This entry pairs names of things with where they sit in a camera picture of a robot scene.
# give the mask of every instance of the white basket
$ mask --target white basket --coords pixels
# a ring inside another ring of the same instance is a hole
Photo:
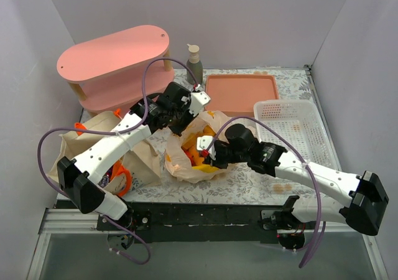
[[[254,117],[280,134],[305,158],[337,170],[336,159],[317,107],[306,100],[259,101]],[[257,126],[260,141],[285,146],[269,131]]]

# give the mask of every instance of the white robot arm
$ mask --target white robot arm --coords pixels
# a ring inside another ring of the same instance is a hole
[[[225,131],[228,142],[213,140],[211,136],[199,137],[197,149],[203,152],[205,164],[224,169],[228,164],[247,162],[258,173],[288,179],[313,188],[312,180],[305,168],[309,165],[320,192],[331,198],[322,200],[322,221],[346,223],[351,228],[367,234],[376,235],[379,231],[388,196],[379,177],[366,171],[361,177],[333,170],[316,163],[304,165],[293,152],[269,142],[259,142],[248,128],[234,124]],[[273,228],[291,228],[317,219],[315,199],[290,196],[284,209],[271,215],[264,224]]]
[[[112,129],[111,132],[118,136],[105,136],[75,158],[64,157],[57,163],[60,188],[82,213],[97,212],[128,226],[131,215],[127,203],[103,190],[98,183],[118,159],[158,129],[169,127],[173,133],[180,135],[203,111],[210,102],[210,97],[199,86],[190,92],[172,82],[157,101],[150,98],[147,101],[149,110],[146,121],[137,129],[119,133],[139,124],[144,115],[142,101],[131,107],[130,112]]]
[[[129,226],[132,209],[123,199],[103,190],[98,185],[99,181],[128,150],[158,129],[169,127],[173,133],[181,135],[210,102],[210,97],[199,88],[191,93],[172,82],[156,101],[147,97],[147,102],[148,115],[141,126],[129,133],[119,133],[141,121],[144,105],[140,101],[112,130],[117,136],[105,136],[74,159],[64,157],[57,163],[60,188],[82,213],[97,212],[118,221],[122,226]],[[208,152],[207,147],[213,138],[198,138],[197,149],[204,152],[205,164],[224,169],[228,164],[246,162],[258,173],[313,187],[305,167],[284,147],[259,142],[242,124],[230,126],[225,136],[228,142],[216,140]],[[331,197],[322,201],[322,220],[347,223],[361,233],[376,235],[389,201],[379,177],[368,171],[360,177],[312,162],[308,165],[320,191]],[[316,220],[317,210],[316,200],[290,196],[283,209],[263,219],[263,224],[272,228],[291,229],[295,225]]]

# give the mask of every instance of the glass panel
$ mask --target glass panel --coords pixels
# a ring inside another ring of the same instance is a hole
[[[46,279],[374,279],[359,233],[325,233],[303,269],[303,253],[262,248],[256,242],[153,243],[152,259],[138,266],[108,249],[107,235],[52,235]],[[143,259],[146,251],[127,251]]]

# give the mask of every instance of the gray wall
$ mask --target gray wall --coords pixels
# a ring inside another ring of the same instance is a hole
[[[73,40],[142,24],[164,28],[172,56],[201,47],[208,68],[313,63],[345,0],[52,0]]]
[[[51,0],[0,0],[0,279],[24,279],[46,206],[36,147],[52,126],[72,125],[80,105],[55,69],[73,45]],[[60,140],[45,145],[50,167]]]
[[[398,0],[347,0],[313,66],[344,170],[379,174],[390,204],[377,242],[398,279]]]

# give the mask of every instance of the patterned table mat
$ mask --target patterned table mat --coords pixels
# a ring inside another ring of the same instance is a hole
[[[267,72],[275,76],[281,100],[300,99],[313,101],[307,75],[303,69],[252,68],[236,70],[204,70],[203,80],[208,75]],[[186,72],[175,70],[174,81],[192,89],[186,80]],[[85,111],[81,118],[84,122],[90,116]],[[245,125],[255,127],[251,121]],[[229,204],[264,204],[282,205],[287,196],[300,195],[314,197],[312,189],[288,180],[275,179],[252,171],[246,164],[238,164],[227,174],[204,180],[197,184],[179,182],[164,168],[164,153],[169,129],[157,131],[149,141],[158,150],[161,158],[162,184],[155,187],[144,187],[137,180],[134,190],[125,195],[126,201],[136,202],[183,202],[183,203],[229,203]]]

